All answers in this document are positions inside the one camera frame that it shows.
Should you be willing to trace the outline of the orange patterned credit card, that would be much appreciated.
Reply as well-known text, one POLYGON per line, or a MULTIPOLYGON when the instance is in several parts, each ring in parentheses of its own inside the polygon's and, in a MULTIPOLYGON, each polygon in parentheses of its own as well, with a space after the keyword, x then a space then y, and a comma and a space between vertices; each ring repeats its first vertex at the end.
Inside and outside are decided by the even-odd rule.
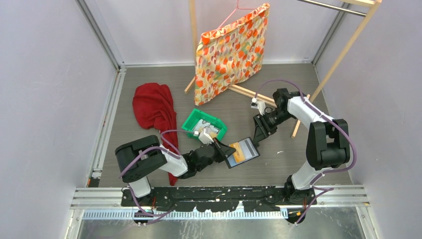
POLYGON ((242 163, 242 162, 246 161, 246 156, 243 153, 243 151, 241 149, 241 145, 240 145, 239 142, 232 143, 229 146, 236 149, 236 152, 233 153, 233 155, 232 155, 235 163, 242 163))

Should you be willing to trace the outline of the black card holder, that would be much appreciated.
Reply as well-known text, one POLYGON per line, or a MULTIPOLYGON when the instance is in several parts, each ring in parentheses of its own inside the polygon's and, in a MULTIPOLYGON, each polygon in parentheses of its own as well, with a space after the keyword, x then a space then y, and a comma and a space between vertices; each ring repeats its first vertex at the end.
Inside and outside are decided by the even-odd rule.
POLYGON ((231 155, 227 160, 226 160, 226 164, 228 166, 229 169, 234 168, 240 164, 246 163, 248 161, 251 161, 252 159, 255 159, 257 157, 260 156, 260 153, 257 149, 257 147, 255 147, 253 145, 252 139, 250 137, 247 137, 245 139, 242 139, 240 141, 238 141, 241 145, 241 149, 243 151, 243 153, 246 156, 246 161, 242 162, 242 163, 235 163, 234 162, 234 158, 231 155))

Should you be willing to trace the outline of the green plastic bin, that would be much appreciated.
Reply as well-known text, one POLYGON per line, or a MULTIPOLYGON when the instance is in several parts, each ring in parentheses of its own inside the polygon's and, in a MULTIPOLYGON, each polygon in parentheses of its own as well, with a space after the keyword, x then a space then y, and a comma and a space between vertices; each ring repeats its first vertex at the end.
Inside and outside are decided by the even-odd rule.
POLYGON ((186 131, 201 131, 205 127, 210 127, 218 140, 222 140, 227 132, 227 126, 221 119, 198 109, 193 109, 182 124, 182 129, 186 131))

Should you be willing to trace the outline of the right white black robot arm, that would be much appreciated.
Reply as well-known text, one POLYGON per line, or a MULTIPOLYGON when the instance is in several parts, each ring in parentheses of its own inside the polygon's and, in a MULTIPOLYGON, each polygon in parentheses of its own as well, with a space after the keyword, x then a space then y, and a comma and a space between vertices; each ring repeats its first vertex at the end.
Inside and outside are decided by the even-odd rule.
POLYGON ((252 141, 254 146, 259 146, 277 131, 278 125, 289 119, 299 120, 308 129, 306 161, 288 177, 281 191, 283 199, 294 205, 310 198, 312 186, 326 171, 349 162, 348 124, 317 109, 301 92, 277 89, 273 99, 276 107, 268 112, 264 101, 252 98, 251 107, 259 111, 253 118, 252 141))

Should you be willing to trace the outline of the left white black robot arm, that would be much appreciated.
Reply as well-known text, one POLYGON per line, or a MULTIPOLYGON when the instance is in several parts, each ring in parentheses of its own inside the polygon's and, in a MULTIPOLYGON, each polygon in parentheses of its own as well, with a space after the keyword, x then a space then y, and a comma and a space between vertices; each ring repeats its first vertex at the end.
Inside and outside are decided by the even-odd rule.
POLYGON ((157 136, 150 135, 123 144, 116 148, 114 153, 120 169, 119 177, 134 193, 135 202, 147 206, 153 198, 147 176, 155 170, 187 179, 213 163, 226 161, 235 152, 234 147, 213 138, 209 144, 178 155, 160 144, 157 136))

